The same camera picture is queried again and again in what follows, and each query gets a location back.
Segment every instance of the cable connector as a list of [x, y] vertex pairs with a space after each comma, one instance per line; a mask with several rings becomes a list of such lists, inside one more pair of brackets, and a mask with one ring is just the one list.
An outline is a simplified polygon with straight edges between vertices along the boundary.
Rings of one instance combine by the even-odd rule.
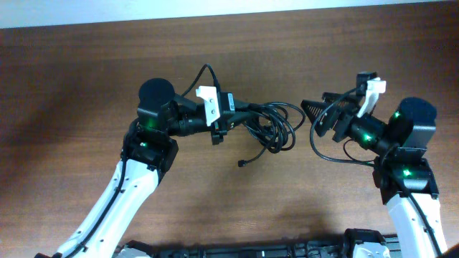
[[247, 165], [247, 161], [244, 161], [244, 160], [240, 160], [237, 162], [237, 166], [238, 167], [245, 167]]

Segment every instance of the black wire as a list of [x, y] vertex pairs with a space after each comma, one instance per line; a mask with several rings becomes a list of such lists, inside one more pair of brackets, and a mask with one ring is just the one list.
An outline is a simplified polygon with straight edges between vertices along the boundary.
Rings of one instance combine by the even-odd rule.
[[[387, 156], [397, 147], [399, 147], [398, 143], [393, 144], [387, 150], [387, 152], [383, 155], [382, 159], [379, 162], [380, 169], [383, 169], [383, 165], [387, 159]], [[440, 256], [442, 254], [442, 251], [440, 250], [440, 245], [438, 244], [437, 239], [435, 238], [435, 233], [433, 231], [433, 228], [430, 226], [429, 222], [427, 221], [427, 217], [422, 211], [421, 206], [418, 204], [415, 197], [411, 194], [411, 191], [404, 185], [404, 183], [400, 182], [399, 179], [392, 172], [387, 173], [387, 175], [397, 184], [397, 186], [402, 190], [403, 194], [405, 196], [408, 196], [411, 202], [415, 205], [417, 213], [420, 215], [421, 220], [424, 223], [425, 228], [427, 230], [427, 233], [429, 234], [430, 240], [432, 240], [433, 246], [435, 248], [435, 252], [437, 253], [437, 256]]]
[[196, 85], [198, 82], [199, 78], [201, 77], [203, 71], [208, 68], [210, 71], [210, 74], [212, 75], [212, 79], [214, 80], [214, 86], [217, 88], [217, 92], [220, 92], [220, 84], [218, 83], [217, 76], [215, 76], [214, 70], [212, 69], [212, 66], [210, 64], [205, 64], [202, 66], [201, 70], [199, 71], [198, 75], [194, 79], [193, 83], [188, 87], [188, 89], [185, 90], [185, 92], [181, 95], [182, 97], [185, 97], [186, 94], [188, 94], [193, 87]]
[[[282, 106], [292, 108], [300, 113], [302, 118], [299, 124], [293, 127], [288, 122], [288, 112]], [[302, 126], [306, 119], [306, 114], [299, 107], [285, 102], [269, 102], [262, 105], [250, 104], [248, 110], [240, 111], [248, 111], [257, 115], [256, 118], [247, 120], [242, 124], [249, 130], [250, 135], [261, 143], [263, 149], [254, 158], [248, 161], [239, 161], [239, 167], [257, 160], [266, 150], [274, 154], [291, 150], [296, 142], [295, 131]], [[260, 118], [268, 120], [268, 125], [261, 125]], [[291, 135], [292, 141], [288, 147], [284, 147], [288, 143], [289, 135]]]
[[113, 205], [113, 203], [115, 202], [118, 194], [121, 192], [121, 187], [123, 186], [123, 182], [124, 182], [124, 176], [126, 174], [126, 164], [127, 164], [127, 161], [128, 161], [128, 154], [127, 154], [128, 150], [127, 149], [128, 149], [129, 142], [131, 141], [131, 139], [136, 134], [137, 122], [138, 122], [138, 118], [136, 118], [131, 123], [131, 125], [129, 126], [129, 131], [124, 136], [123, 151], [122, 151], [122, 158], [121, 158], [121, 160], [123, 161], [123, 167], [121, 169], [121, 177], [120, 177], [120, 181], [118, 183], [118, 186], [115, 189], [115, 193], [112, 195], [112, 198], [108, 202], [108, 204], [105, 207], [105, 209], [103, 210], [102, 214], [99, 216], [99, 219], [95, 222], [95, 224], [94, 224], [93, 228], [90, 230], [90, 232], [86, 235], [86, 237], [79, 244], [77, 244], [75, 249], [70, 254], [68, 254], [66, 256], [66, 258], [74, 257], [78, 252], [81, 251], [81, 249], [85, 248], [86, 244], [89, 242], [89, 240], [91, 239], [91, 237], [93, 236], [95, 231], [98, 229], [98, 227], [102, 223], [103, 219], [105, 218], [105, 215], [107, 215], [107, 213], [110, 211], [110, 208]]
[[314, 120], [312, 126], [311, 126], [311, 130], [309, 131], [309, 141], [311, 143], [311, 147], [313, 149], [313, 151], [317, 154], [317, 156], [323, 158], [324, 160], [326, 161], [332, 161], [332, 162], [337, 162], [337, 163], [350, 163], [350, 164], [357, 164], [357, 165], [363, 165], [363, 166], [370, 166], [370, 167], [374, 167], [373, 164], [370, 164], [370, 163], [366, 163], [366, 162], [361, 162], [361, 161], [353, 161], [353, 160], [345, 160], [345, 159], [339, 159], [339, 158], [332, 158], [332, 157], [328, 157], [328, 156], [325, 156], [324, 154], [320, 153], [317, 148], [316, 148], [316, 144], [314, 143], [314, 129], [316, 128], [316, 125], [318, 123], [318, 121], [322, 118], [322, 116], [327, 113], [328, 110], [330, 110], [330, 108], [332, 108], [334, 105], [340, 103], [344, 98], [348, 97], [351, 93], [353, 93], [354, 91], [356, 91], [358, 88], [354, 88], [352, 90], [349, 90], [348, 92], [345, 92], [344, 94], [342, 94], [338, 99], [335, 100], [335, 102], [331, 103], [331, 105], [329, 105], [326, 109], [324, 109], [318, 116], [317, 118]]
[[[353, 158], [353, 157], [347, 152], [347, 150], [346, 150], [346, 144], [347, 144], [348, 142], [351, 142], [351, 141], [355, 141], [355, 140], [349, 139], [349, 140], [347, 140], [347, 141], [343, 144], [343, 151], [344, 151], [344, 154], [346, 154], [346, 156], [348, 156], [348, 157], [349, 157], [351, 160], [353, 160], [353, 161], [360, 161], [360, 160], [358, 160], [358, 159]], [[360, 161], [360, 162], [373, 162], [373, 160]]]

